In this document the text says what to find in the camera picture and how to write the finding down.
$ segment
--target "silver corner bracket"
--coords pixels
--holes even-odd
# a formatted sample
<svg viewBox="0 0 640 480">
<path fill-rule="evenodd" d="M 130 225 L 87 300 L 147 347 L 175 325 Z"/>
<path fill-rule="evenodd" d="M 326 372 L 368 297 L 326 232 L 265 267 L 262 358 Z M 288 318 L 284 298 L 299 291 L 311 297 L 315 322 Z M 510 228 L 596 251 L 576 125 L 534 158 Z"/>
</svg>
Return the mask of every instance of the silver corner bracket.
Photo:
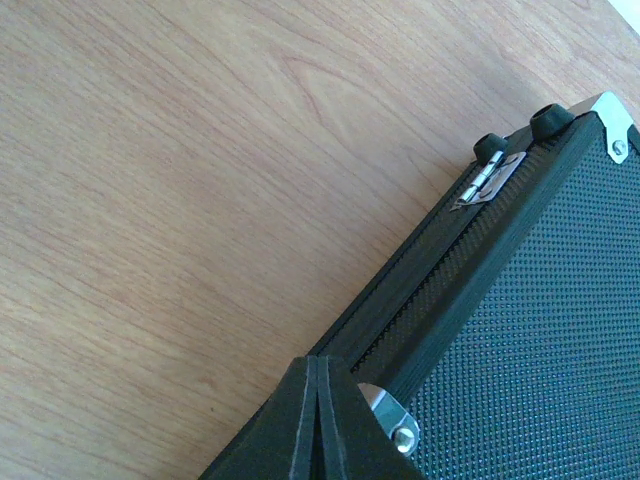
<svg viewBox="0 0 640 480">
<path fill-rule="evenodd" d="M 415 418 L 384 388 L 369 383 L 359 383 L 358 387 L 387 437 L 400 453 L 410 456 L 420 441 Z"/>
<path fill-rule="evenodd" d="M 574 105 L 569 111 L 576 116 L 596 112 L 607 132 L 607 152 L 620 164 L 629 156 L 629 127 L 633 118 L 613 92 L 604 92 Z"/>
</svg>

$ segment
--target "black case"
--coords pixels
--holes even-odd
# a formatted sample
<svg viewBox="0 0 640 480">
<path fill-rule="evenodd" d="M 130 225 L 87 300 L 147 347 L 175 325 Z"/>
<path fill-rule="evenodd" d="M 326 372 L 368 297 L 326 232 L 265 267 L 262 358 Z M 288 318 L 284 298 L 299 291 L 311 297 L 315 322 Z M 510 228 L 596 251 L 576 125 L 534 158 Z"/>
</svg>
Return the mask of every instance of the black case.
<svg viewBox="0 0 640 480">
<path fill-rule="evenodd" d="M 640 135 L 618 164 L 601 117 L 515 132 L 452 210 L 470 165 L 309 352 L 407 408 L 427 478 L 640 478 Z"/>
</svg>

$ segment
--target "black rubber foot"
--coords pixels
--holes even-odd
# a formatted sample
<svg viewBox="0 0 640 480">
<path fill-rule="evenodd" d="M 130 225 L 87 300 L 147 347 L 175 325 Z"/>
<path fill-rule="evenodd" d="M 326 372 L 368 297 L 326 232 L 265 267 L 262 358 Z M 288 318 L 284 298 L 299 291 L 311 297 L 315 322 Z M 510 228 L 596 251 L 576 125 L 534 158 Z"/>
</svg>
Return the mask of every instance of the black rubber foot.
<svg viewBox="0 0 640 480">
<path fill-rule="evenodd" d="M 498 150 L 504 152 L 507 149 L 507 143 L 504 138 L 495 133 L 488 133 L 476 142 L 473 146 L 473 153 L 475 153 L 478 163 L 484 167 Z"/>
<path fill-rule="evenodd" d="M 541 141 L 553 137 L 567 128 L 575 118 L 573 113 L 557 103 L 547 105 L 536 112 L 529 121 L 533 139 Z"/>
</svg>

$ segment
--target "tool case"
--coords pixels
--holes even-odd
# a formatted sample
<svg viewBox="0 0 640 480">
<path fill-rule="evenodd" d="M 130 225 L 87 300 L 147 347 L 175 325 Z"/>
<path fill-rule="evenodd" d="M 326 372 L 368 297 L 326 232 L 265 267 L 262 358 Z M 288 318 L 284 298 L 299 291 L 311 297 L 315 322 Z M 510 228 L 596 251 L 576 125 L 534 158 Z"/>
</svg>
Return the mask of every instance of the tool case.
<svg viewBox="0 0 640 480">
<path fill-rule="evenodd" d="M 426 478 L 640 478 L 637 128 L 606 92 L 474 151 L 310 355 L 415 420 Z"/>
</svg>

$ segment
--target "wooden table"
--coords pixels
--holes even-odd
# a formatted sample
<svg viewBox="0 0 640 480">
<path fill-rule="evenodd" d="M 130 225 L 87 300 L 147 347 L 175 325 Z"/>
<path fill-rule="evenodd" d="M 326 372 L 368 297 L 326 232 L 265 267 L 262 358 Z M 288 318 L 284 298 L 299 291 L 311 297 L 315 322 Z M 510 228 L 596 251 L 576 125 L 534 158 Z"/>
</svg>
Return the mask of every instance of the wooden table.
<svg viewBox="0 0 640 480">
<path fill-rule="evenodd" d="M 2 0 L 0 476 L 196 478 L 604 0 Z"/>
</svg>

